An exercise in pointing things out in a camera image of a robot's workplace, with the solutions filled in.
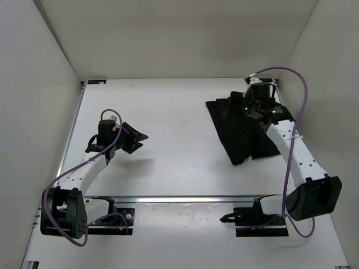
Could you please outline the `black pleated skirt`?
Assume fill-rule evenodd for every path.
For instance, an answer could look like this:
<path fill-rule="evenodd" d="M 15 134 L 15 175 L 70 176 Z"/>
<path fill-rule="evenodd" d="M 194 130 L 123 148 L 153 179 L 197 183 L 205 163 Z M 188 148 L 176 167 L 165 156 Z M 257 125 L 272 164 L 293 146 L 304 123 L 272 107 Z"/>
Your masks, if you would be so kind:
<path fill-rule="evenodd" d="M 205 103 L 218 137 L 233 165 L 247 158 L 259 159 L 280 154 L 261 126 L 245 116 L 242 108 L 230 108 L 228 98 Z"/>

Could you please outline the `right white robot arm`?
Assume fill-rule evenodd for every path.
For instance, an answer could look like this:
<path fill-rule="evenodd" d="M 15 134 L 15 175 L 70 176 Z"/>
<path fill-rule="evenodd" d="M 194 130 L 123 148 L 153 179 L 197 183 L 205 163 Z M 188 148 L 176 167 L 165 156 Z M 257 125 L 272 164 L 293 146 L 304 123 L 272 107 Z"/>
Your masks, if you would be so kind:
<path fill-rule="evenodd" d="M 248 157 L 258 159 L 281 155 L 287 164 L 285 179 L 293 179 L 294 190 L 256 199 L 251 217 L 265 224 L 272 216 L 306 220 L 334 211 L 342 189 L 338 177 L 331 177 L 316 162 L 297 132 L 298 120 L 277 102 L 276 85 L 261 79 L 248 80 L 245 92 L 231 92 L 223 112 L 233 138 L 229 158 L 234 165 Z"/>

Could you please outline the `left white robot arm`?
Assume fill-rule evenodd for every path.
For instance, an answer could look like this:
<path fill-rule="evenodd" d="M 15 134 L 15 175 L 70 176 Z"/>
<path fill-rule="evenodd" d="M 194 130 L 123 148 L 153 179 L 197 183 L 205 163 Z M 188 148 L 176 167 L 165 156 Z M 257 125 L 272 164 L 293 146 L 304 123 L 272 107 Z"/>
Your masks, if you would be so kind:
<path fill-rule="evenodd" d="M 74 244 L 87 237 L 94 225 L 117 225 L 128 229 L 129 212 L 120 212 L 113 197 L 85 195 L 109 165 L 116 151 L 134 153 L 148 136 L 121 119 L 100 119 L 98 132 L 88 142 L 84 158 L 69 171 L 58 176 L 42 196 L 40 231 L 43 235 L 63 236 Z"/>

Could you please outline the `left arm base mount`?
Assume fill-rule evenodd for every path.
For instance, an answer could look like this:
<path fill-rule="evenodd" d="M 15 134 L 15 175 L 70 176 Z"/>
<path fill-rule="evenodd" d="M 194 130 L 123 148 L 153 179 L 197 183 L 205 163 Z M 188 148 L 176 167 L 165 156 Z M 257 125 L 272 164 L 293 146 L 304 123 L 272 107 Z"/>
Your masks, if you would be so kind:
<path fill-rule="evenodd" d="M 135 204 L 122 203 L 112 197 L 109 201 L 108 214 L 117 212 L 121 214 L 109 216 L 102 220 L 96 220 L 89 225 L 89 235 L 132 235 L 135 222 Z"/>

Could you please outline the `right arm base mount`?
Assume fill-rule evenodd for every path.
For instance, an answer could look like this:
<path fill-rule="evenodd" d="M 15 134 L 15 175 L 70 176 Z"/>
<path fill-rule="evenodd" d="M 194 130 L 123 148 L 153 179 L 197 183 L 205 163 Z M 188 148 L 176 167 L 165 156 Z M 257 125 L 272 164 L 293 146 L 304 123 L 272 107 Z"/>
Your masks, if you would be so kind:
<path fill-rule="evenodd" d="M 276 214 L 266 215 L 260 204 L 261 198 L 255 198 L 251 207 L 234 207 L 233 212 L 222 216 L 222 223 L 234 223 L 236 237 L 287 237 L 286 221 Z"/>

